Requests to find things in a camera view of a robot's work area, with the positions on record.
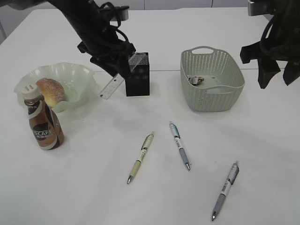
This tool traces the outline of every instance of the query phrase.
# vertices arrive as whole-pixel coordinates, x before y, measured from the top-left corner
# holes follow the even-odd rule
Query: basket handle
[[[212,48],[212,47],[209,47],[209,46],[199,46],[199,47],[195,47],[195,48],[192,48],[190,49],[189,51],[193,54],[193,55],[199,55],[197,53],[193,53],[193,50],[197,50],[197,49],[211,49],[213,52],[212,53],[202,53],[202,54],[213,54],[217,49],[215,48]]]
[[[228,91],[225,93],[232,93],[235,90],[237,90],[238,88],[234,88],[234,87],[230,87],[230,86],[226,86],[226,85],[218,85],[218,86],[213,86],[213,87],[208,87],[208,88],[202,88],[202,90],[211,90],[211,89],[227,89]]]

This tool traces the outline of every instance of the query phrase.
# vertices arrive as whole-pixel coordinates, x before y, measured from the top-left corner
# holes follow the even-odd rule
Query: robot
[[[9,5],[22,10],[45,0],[0,0],[0,7]],[[82,42],[78,49],[92,57],[90,61],[111,76],[119,73],[130,77],[128,58],[135,52],[134,45],[119,30],[121,21],[128,19],[128,6],[115,7],[107,2],[100,7],[94,0],[48,0],[59,9],[75,29]],[[272,77],[280,72],[277,60],[287,61],[283,79],[287,85],[300,76],[300,1],[248,0],[250,16],[271,14],[259,42],[244,46],[240,52],[243,63],[258,62],[258,82],[266,88]],[[118,38],[121,34],[125,41]]]

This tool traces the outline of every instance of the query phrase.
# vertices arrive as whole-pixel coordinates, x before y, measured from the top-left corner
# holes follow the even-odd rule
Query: ballpoint pen
[[[172,121],[170,121],[170,129],[171,129],[171,132],[172,132],[172,134],[174,136],[174,140],[175,140],[175,142],[177,144],[177,147],[178,147],[180,156],[182,158],[182,161],[183,161],[184,165],[186,166],[186,168],[190,171],[191,166],[189,164],[186,152],[184,151],[184,148],[183,148],[183,146],[181,144],[180,135],[179,135],[178,129],[175,126],[175,124],[172,123]]]
[[[227,179],[225,181],[225,184],[223,185],[222,191],[219,195],[219,198],[217,199],[216,205],[212,211],[211,220],[214,221],[217,217],[218,213],[220,212],[222,205],[225,201],[225,198],[230,190],[231,185],[234,183],[236,176],[238,175],[240,169],[239,169],[239,162],[236,161],[232,167],[231,170],[227,176]]]
[[[147,150],[152,142],[152,139],[154,138],[154,132],[152,132],[151,134],[149,134],[145,141],[144,141],[144,144],[142,144],[142,148],[141,148],[141,153],[140,153],[140,156],[139,158],[135,161],[135,164],[134,166],[132,167],[132,170],[130,172],[130,175],[128,177],[128,180],[127,180],[127,184],[129,184],[133,179],[134,177],[136,176],[137,174],[137,171],[139,170],[140,166],[141,166],[141,163],[147,153]]]

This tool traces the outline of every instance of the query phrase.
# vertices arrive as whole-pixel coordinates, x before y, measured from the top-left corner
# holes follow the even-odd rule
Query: blue pen
[[[183,148],[183,146],[181,144],[181,140],[180,140],[180,135],[179,135],[178,129],[175,126],[175,124],[172,123],[172,121],[170,121],[170,129],[171,129],[171,132],[172,132],[172,134],[174,136],[174,140],[175,140],[175,142],[177,144],[177,147],[178,147],[180,156],[182,158],[182,161],[183,161],[184,165],[186,166],[186,168],[190,171],[191,167],[190,167],[190,164],[189,164],[186,152],[184,151],[184,148]]]

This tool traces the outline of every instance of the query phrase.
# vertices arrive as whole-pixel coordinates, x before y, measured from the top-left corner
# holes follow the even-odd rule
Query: bread
[[[42,78],[37,81],[42,95],[48,106],[54,107],[65,99],[65,92],[62,85],[54,79]]]

